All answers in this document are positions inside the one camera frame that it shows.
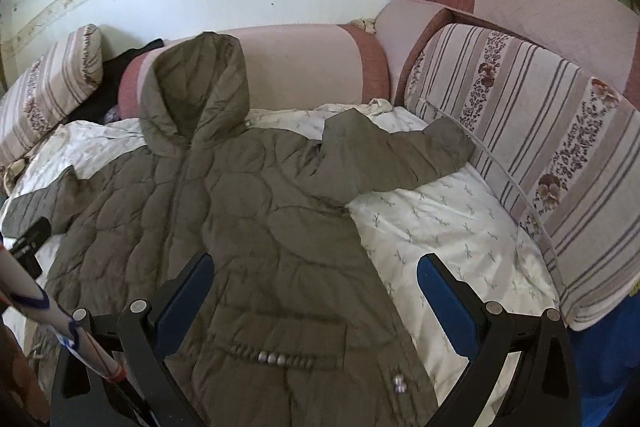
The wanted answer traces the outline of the olive quilted hooded jacket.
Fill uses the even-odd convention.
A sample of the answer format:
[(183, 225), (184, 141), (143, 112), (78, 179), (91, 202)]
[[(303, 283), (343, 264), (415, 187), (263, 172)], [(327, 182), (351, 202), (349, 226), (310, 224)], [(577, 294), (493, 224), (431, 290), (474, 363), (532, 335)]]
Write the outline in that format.
[(2, 233), (48, 219), (61, 244), (47, 292), (96, 313), (209, 254), (213, 287), (168, 363), (209, 426), (426, 424), (433, 385), (348, 205), (449, 176), (473, 143), (448, 119), (390, 133), (355, 109), (311, 140), (247, 127), (249, 109), (237, 38), (173, 46), (143, 87), (144, 145), (15, 197)]

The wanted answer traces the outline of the white patterned sleeve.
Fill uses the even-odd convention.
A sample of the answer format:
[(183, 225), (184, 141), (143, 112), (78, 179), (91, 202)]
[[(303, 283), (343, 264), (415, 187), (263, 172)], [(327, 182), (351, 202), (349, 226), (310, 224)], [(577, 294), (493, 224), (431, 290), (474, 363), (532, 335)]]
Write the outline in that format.
[(1, 247), (1, 292), (25, 317), (53, 329), (61, 345), (94, 373), (112, 384), (126, 379), (125, 367), (64, 311), (4, 247)]

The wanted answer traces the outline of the striped floral left pillow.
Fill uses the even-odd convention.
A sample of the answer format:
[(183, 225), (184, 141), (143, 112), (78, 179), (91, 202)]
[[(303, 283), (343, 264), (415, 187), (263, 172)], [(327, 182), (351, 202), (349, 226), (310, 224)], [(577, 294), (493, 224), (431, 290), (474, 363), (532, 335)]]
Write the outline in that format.
[(32, 63), (1, 100), (1, 166), (23, 158), (96, 91), (103, 77), (101, 33), (88, 24)]

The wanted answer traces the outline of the black garment behind pillow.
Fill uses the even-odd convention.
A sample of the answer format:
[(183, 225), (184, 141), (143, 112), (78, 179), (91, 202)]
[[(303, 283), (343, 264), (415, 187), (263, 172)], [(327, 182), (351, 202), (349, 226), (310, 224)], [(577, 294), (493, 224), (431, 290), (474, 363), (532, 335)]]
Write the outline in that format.
[(103, 63), (103, 76), (99, 86), (86, 101), (83, 101), (66, 118), (66, 122), (85, 120), (93, 124), (101, 124), (106, 114), (117, 105), (118, 91), (122, 75), (129, 64), (143, 53), (159, 49), (164, 40), (157, 38), (142, 46), (131, 48)]

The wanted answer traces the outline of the striped floral right cushion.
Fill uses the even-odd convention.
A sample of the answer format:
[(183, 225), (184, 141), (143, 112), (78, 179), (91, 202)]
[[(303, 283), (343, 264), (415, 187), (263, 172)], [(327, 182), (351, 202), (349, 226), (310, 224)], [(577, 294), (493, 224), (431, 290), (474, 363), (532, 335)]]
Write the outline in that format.
[(472, 135), (472, 163), (536, 242), (566, 323), (603, 320), (639, 280), (639, 113), (542, 46), (450, 23), (408, 62), (402, 103)]

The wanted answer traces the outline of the pink rear bolster cushion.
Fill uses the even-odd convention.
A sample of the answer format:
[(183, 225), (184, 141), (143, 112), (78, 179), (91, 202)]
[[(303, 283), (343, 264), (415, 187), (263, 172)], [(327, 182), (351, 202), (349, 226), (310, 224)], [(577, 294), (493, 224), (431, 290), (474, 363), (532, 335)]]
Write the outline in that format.
[(374, 35), (351, 25), (204, 31), (134, 58), (118, 92), (120, 117), (180, 132), (233, 126), (252, 108), (314, 109), (390, 98)]

